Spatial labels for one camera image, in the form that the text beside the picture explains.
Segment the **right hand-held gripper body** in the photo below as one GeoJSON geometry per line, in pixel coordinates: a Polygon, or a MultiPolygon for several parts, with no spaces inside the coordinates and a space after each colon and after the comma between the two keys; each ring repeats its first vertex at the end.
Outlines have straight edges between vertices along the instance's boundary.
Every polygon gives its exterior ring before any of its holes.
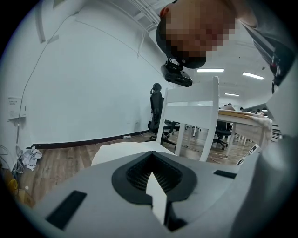
{"type": "Polygon", "coordinates": [[[287,238],[296,232],[298,212],[298,79],[284,81],[274,94],[282,138],[259,155],[232,238],[287,238]]]}

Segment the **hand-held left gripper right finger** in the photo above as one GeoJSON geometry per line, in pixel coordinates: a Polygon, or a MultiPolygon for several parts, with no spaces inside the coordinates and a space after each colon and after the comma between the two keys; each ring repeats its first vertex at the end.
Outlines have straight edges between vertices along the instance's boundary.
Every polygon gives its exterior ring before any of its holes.
{"type": "Polygon", "coordinates": [[[162,224],[154,238],[229,238],[235,218],[224,194],[237,174],[233,167],[153,152],[153,210],[162,224]]]}

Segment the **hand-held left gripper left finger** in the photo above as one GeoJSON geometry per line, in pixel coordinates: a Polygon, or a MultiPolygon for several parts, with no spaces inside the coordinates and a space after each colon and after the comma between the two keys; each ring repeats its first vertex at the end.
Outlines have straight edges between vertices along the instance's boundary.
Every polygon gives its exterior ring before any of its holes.
{"type": "Polygon", "coordinates": [[[40,218],[50,213],[73,191],[86,193],[62,236],[70,238],[169,238],[171,232],[149,205],[127,202],[114,190],[112,174],[138,154],[93,165],[56,186],[34,207],[40,218]]]}

